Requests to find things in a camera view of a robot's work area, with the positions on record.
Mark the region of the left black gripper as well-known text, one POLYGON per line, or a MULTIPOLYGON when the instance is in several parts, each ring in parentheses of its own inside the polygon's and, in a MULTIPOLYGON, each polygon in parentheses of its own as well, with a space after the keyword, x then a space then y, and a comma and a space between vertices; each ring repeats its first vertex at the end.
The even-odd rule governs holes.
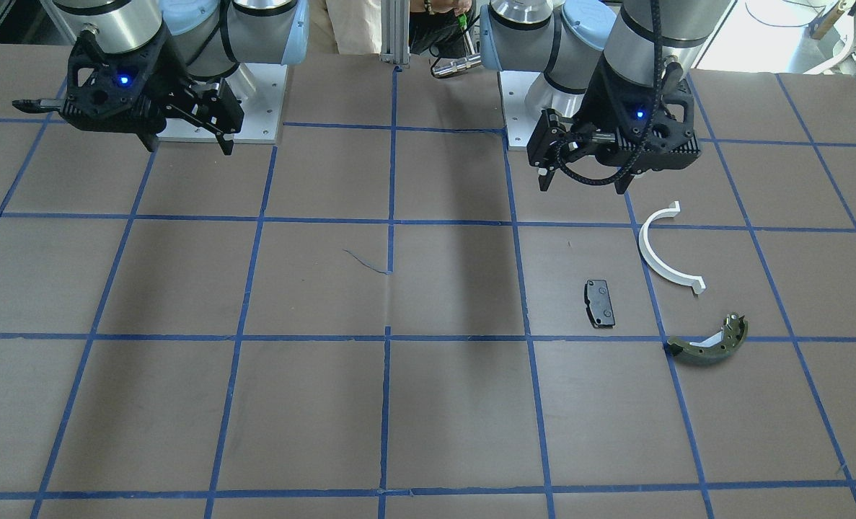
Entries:
POLYGON ((638 174, 685 169, 701 157, 694 119, 694 96, 681 66, 666 66, 658 88, 598 66, 575 115, 543 109, 527 158, 539 168, 541 192, 562 171, 587 186, 614 184, 622 196, 638 174))

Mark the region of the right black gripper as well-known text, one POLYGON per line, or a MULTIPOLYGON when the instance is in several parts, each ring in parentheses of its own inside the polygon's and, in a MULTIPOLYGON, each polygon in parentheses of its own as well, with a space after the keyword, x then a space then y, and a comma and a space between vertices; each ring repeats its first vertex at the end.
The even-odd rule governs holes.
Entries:
POLYGON ((169 30, 111 55, 84 29, 68 67, 65 99, 13 99, 12 106, 30 115, 61 111, 79 130, 134 134, 150 152, 168 119, 180 119, 216 135, 223 154, 233 154, 245 112, 226 79, 200 84, 191 78, 169 30))

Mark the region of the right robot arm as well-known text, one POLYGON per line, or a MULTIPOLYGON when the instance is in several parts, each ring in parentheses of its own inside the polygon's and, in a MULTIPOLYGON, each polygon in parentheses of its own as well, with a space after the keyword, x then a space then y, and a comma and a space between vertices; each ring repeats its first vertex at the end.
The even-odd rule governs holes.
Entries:
POLYGON ((82 131, 160 141, 275 143, 306 1, 55 1, 74 36, 60 99, 16 99, 82 131))

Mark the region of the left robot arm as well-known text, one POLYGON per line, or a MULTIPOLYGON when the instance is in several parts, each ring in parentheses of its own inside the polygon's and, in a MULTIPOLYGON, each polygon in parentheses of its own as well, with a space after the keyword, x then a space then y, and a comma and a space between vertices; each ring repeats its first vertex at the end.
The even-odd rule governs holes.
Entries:
POLYGON ((702 155, 686 76, 728 1, 490 1, 480 10, 486 68, 539 73, 575 109, 543 102, 526 142, 539 188, 557 173, 625 194, 648 171, 702 155))

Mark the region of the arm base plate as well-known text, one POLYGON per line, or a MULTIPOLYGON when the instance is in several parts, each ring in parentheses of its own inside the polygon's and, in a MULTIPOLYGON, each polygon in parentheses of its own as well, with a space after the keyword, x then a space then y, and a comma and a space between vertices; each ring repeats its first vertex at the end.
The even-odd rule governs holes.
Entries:
MULTIPOLYGON (((289 66, 273 63, 241 63, 226 78, 245 112, 241 131, 233 135, 234 143, 276 144, 288 70, 289 66)), ((217 144, 215 135, 180 119, 168 119, 158 138, 161 142, 217 144)))
POLYGON ((573 116, 583 101, 583 93, 566 93, 554 88, 542 72, 499 73, 501 105, 511 150, 524 150, 543 109, 552 108, 562 116, 573 116))

